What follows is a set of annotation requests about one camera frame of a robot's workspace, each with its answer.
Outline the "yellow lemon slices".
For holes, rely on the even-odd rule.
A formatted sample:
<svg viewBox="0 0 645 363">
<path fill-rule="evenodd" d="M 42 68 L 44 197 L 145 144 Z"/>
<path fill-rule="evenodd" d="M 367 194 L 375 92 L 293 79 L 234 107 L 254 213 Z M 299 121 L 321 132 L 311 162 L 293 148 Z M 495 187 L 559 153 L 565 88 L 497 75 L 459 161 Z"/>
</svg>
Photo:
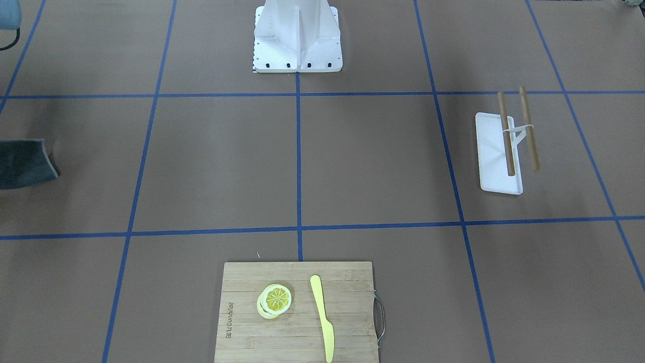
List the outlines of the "yellow lemon slices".
<svg viewBox="0 0 645 363">
<path fill-rule="evenodd" d="M 276 319 L 290 308 L 291 303 L 291 291 L 281 284 L 272 283 L 258 296 L 256 310 L 264 319 Z"/>
</svg>

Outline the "bamboo cutting board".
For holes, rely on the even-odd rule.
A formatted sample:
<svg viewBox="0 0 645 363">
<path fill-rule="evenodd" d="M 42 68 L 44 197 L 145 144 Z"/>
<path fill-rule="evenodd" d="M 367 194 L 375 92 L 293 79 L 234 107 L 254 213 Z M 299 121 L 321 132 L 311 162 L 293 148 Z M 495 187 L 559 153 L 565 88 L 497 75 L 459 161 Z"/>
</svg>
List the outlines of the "bamboo cutting board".
<svg viewBox="0 0 645 363">
<path fill-rule="evenodd" d="M 221 286 L 216 362 L 325 362 L 320 319 L 309 279 L 320 276 L 336 334 L 333 362 L 378 362 L 371 262 L 227 262 Z M 272 283 L 292 293 L 276 319 L 256 310 Z"/>
</svg>

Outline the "yellow plastic knife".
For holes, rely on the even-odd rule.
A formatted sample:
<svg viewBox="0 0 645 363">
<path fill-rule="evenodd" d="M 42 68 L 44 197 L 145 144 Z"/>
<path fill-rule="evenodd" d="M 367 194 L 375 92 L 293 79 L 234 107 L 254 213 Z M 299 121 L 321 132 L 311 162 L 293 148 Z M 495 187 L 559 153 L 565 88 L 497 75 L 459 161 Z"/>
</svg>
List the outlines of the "yellow plastic knife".
<svg viewBox="0 0 645 363">
<path fill-rule="evenodd" d="M 313 274 L 309 279 L 309 285 L 311 286 L 316 310 L 320 319 L 320 326 L 324 340 L 325 361 L 332 362 L 336 350 L 336 334 L 332 323 L 327 318 L 325 297 L 320 276 L 318 276 L 318 274 Z"/>
</svg>

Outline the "white rectangular tray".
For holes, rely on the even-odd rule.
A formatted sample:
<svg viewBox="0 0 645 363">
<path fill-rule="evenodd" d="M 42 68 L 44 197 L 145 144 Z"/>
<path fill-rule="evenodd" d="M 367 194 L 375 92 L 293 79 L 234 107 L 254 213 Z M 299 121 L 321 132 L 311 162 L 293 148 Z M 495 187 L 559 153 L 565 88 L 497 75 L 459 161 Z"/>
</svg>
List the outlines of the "white rectangular tray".
<svg viewBox="0 0 645 363">
<path fill-rule="evenodd" d="M 524 190 L 518 144 L 525 137 L 525 133 L 523 127 L 514 126 L 513 117 L 509 116 L 507 119 L 512 130 L 510 138 L 516 174 L 507 175 L 500 115 L 478 112 L 475 115 L 475 131 L 479 181 L 481 189 L 486 192 L 521 195 Z"/>
</svg>

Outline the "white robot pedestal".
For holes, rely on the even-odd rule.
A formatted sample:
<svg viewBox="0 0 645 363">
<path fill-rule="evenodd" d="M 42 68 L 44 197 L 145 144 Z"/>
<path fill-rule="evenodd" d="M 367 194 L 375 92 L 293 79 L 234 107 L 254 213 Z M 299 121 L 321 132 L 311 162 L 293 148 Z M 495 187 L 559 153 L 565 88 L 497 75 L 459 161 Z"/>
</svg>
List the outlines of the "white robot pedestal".
<svg viewBox="0 0 645 363">
<path fill-rule="evenodd" d="M 254 72 L 343 69 L 339 11 L 328 1 L 266 1 L 254 19 Z"/>
</svg>

